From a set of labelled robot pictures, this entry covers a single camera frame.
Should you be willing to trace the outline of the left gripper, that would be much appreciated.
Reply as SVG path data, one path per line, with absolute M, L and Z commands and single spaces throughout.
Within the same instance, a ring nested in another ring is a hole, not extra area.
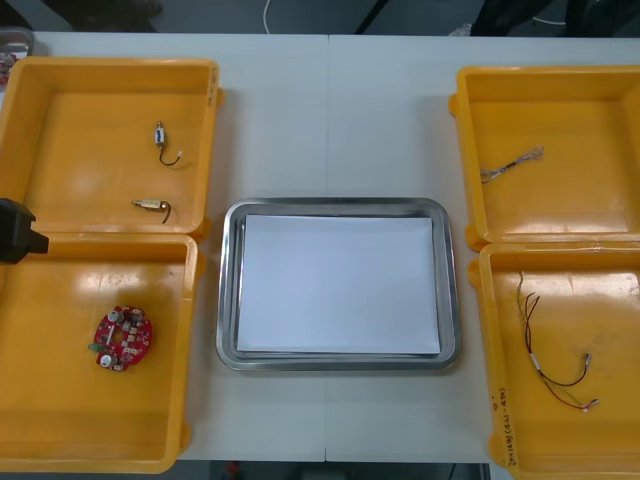
M 29 254 L 47 254 L 49 238 L 32 231 L 35 216 L 22 204 L 1 199 L 1 262 L 18 263 Z

